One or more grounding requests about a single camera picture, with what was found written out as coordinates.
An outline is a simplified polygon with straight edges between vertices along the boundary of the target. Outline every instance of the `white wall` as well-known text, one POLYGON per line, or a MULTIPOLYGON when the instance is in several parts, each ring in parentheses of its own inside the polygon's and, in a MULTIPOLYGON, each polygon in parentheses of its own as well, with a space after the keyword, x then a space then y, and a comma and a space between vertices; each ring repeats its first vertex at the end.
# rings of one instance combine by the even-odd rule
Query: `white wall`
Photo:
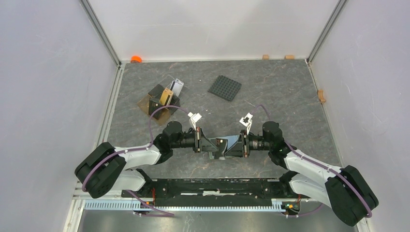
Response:
POLYGON ((306 58, 337 0, 89 0, 121 60, 306 58))
POLYGON ((0 231, 58 232, 116 67, 76 0, 0 4, 0 231))
POLYGON ((410 227, 410 2, 351 0, 313 61, 343 162, 380 205, 373 232, 410 227))

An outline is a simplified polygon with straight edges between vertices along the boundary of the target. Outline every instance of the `connector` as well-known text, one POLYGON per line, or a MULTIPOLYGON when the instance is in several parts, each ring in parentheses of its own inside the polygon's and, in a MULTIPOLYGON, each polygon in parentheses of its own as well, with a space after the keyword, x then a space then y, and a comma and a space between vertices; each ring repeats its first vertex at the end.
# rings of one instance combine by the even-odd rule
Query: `connector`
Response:
POLYGON ((193 114, 191 112, 188 113, 188 117, 190 117, 190 125, 195 130, 196 129, 196 122, 199 121, 202 116, 199 113, 193 114))
POLYGON ((242 117, 239 122, 246 127, 246 134, 249 134, 250 127, 252 126, 252 117, 250 113, 248 113, 245 117, 242 117))

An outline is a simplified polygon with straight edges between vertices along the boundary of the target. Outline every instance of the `white backdrop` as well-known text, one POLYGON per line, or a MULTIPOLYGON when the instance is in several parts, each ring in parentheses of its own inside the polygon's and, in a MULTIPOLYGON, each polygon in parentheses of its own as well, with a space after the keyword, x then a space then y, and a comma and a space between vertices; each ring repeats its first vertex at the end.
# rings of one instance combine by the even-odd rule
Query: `white backdrop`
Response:
POLYGON ((307 58, 337 0, 89 0, 121 60, 307 58))
POLYGON ((348 1, 312 63, 344 164, 380 201, 372 232, 410 228, 410 2, 348 1))
POLYGON ((59 232, 116 66, 78 1, 0 5, 0 231, 59 232))

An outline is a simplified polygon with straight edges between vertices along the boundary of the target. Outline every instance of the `orange cap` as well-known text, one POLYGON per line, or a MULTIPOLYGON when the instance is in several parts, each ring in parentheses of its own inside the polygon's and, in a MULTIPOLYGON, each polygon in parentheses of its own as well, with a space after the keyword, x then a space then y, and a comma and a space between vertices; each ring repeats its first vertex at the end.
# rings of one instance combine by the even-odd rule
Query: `orange cap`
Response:
POLYGON ((138 56, 131 57, 131 63, 141 63, 142 59, 138 56))

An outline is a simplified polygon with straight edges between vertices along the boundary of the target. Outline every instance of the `black textured pad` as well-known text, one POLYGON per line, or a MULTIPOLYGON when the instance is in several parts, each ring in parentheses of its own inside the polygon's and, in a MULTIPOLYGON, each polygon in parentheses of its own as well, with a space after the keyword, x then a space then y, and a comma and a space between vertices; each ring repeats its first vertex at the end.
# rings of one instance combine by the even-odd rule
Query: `black textured pad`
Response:
POLYGON ((217 95, 218 97, 227 101, 232 101, 242 84, 234 81, 226 76, 218 76, 216 81, 212 84, 208 92, 217 95))

